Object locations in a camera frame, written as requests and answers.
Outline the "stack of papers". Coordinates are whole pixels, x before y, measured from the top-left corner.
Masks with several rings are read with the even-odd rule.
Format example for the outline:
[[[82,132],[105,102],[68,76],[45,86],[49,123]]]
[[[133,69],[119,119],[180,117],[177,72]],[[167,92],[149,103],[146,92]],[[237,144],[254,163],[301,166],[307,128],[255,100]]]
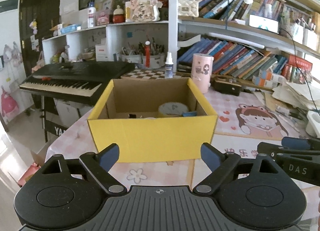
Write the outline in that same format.
[[[273,98],[319,115],[319,82],[313,81],[307,84],[284,82],[271,90]]]

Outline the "white quilted handbag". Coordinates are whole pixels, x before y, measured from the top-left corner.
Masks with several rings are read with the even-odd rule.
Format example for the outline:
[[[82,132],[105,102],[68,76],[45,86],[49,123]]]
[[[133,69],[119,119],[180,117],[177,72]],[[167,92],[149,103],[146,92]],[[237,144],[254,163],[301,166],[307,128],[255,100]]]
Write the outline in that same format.
[[[178,16],[199,17],[199,2],[197,0],[178,0]]]

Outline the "orange white box lower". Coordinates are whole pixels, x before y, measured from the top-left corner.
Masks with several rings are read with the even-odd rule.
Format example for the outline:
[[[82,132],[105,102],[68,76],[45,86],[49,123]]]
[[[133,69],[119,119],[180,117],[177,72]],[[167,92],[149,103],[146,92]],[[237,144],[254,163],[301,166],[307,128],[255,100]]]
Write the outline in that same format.
[[[276,82],[273,82],[273,81],[270,81],[267,79],[262,79],[262,78],[256,77],[256,76],[253,76],[252,83],[257,86],[268,87],[271,89],[274,87],[277,87],[277,85],[278,85],[278,83],[276,83]]]

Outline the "row of books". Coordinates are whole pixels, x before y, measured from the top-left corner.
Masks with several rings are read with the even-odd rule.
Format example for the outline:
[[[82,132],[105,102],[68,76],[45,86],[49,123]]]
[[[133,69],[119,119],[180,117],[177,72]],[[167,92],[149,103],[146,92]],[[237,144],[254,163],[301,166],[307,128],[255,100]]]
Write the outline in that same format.
[[[178,57],[177,69],[191,73],[195,53],[214,57],[212,74],[243,80],[252,80],[253,76],[258,77],[259,70],[269,70],[281,74],[289,81],[304,83],[299,70],[307,77],[312,69],[312,63],[294,55],[261,52],[241,43],[204,37]]]

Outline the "pink cylindrical container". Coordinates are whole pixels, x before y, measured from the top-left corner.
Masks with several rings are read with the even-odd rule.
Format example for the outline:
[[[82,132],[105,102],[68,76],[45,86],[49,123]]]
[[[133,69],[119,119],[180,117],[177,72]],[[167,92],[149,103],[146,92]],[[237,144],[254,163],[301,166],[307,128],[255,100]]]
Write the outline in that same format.
[[[191,78],[202,94],[208,92],[213,70],[214,57],[207,54],[193,54]]]

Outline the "pink floral figurine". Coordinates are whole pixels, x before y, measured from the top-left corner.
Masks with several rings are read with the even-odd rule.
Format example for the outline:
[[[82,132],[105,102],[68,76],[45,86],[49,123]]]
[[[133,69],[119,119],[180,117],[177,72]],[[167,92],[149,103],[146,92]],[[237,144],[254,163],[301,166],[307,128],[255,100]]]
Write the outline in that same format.
[[[131,20],[133,22],[154,22],[160,20],[159,0],[131,0]]]

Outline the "orange white box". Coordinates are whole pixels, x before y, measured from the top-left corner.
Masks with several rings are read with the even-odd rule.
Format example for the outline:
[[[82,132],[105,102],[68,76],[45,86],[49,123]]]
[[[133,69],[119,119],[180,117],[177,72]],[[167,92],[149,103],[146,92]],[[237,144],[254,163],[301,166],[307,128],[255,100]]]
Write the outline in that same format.
[[[257,86],[268,87],[271,89],[274,87],[277,87],[277,85],[278,85],[278,83],[276,83],[276,82],[273,82],[273,81],[270,81],[267,79],[262,79],[262,78],[256,77],[256,76],[253,76],[252,83]]]
[[[275,83],[284,83],[287,82],[287,79],[281,74],[273,73],[269,70],[259,70],[259,77],[264,80],[269,80]]]

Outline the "yellow cardboard box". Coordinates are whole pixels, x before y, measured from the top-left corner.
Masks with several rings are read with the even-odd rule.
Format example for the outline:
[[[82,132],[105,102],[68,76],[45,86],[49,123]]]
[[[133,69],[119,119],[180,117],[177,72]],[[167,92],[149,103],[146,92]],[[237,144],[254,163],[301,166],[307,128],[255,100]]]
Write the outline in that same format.
[[[189,107],[182,117],[158,117],[160,105]],[[218,115],[190,78],[109,82],[88,117],[98,151],[116,143],[120,163],[198,159],[213,139]]]

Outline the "white spray bottle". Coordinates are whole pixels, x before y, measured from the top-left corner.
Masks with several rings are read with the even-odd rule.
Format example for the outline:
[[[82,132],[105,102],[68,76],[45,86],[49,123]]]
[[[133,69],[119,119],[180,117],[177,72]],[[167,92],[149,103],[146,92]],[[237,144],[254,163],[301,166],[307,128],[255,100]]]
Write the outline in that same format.
[[[168,52],[167,58],[165,61],[165,70],[164,70],[165,79],[173,78],[173,76],[174,76],[173,68],[174,68],[174,63],[173,63],[173,59],[172,59],[172,53]]]

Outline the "wooden chessboard box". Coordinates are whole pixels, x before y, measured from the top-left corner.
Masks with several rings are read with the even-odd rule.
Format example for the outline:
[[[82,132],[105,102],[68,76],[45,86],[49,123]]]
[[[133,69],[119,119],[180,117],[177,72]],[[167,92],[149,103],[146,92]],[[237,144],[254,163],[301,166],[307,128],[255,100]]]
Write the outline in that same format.
[[[160,70],[144,70],[135,69],[121,76],[121,79],[133,79],[133,80],[157,80],[164,79],[165,73]]]

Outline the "dark wooden organizer box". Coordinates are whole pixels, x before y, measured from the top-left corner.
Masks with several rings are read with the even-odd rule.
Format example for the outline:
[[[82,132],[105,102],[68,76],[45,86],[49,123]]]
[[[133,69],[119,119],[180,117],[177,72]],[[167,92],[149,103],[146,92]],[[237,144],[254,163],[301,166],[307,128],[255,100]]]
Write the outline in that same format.
[[[236,79],[215,76],[213,89],[219,93],[239,96],[242,91],[242,85]]]

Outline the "black electronic keyboard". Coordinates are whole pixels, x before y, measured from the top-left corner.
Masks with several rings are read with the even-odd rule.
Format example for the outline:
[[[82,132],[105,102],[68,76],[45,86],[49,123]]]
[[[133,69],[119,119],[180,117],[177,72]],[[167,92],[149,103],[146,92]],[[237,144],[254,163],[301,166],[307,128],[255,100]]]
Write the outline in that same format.
[[[86,61],[49,64],[19,85],[20,90],[44,97],[95,105],[109,82],[135,69],[125,61]]]

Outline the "round tape roll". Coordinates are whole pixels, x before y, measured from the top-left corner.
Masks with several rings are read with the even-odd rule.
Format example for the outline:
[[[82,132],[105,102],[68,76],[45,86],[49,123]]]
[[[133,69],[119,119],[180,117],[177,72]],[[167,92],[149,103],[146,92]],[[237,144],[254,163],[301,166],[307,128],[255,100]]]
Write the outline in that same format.
[[[179,102],[168,102],[159,106],[158,117],[182,117],[189,112],[189,107]]]

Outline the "white shelf unit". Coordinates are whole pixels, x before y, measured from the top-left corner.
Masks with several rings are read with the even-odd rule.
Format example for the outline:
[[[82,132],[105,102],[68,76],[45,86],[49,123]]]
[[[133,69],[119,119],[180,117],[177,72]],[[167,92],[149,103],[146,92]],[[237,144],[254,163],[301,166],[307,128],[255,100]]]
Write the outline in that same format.
[[[319,58],[318,51],[279,34],[236,22],[178,16],[175,9],[169,11],[168,20],[122,22],[82,28],[46,39],[42,45],[46,63],[49,63],[51,57],[66,45],[69,46],[68,56],[71,61],[79,59],[84,49],[89,47],[98,47],[98,50],[104,52],[98,56],[100,61],[114,61],[120,57],[121,48],[126,44],[145,43],[148,39],[155,39],[164,45],[164,52],[171,53],[173,61],[176,61],[177,53],[186,37],[198,34],[230,40],[261,50],[307,54],[315,59]]]

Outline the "orange white box upper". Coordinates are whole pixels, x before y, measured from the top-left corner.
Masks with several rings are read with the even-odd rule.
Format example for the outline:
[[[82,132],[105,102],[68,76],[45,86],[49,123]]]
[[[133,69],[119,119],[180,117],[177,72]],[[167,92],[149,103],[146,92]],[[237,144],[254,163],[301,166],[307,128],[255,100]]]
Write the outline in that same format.
[[[259,70],[259,77],[264,80],[269,80],[275,83],[284,83],[287,82],[287,79],[281,74],[273,73],[269,70]]]

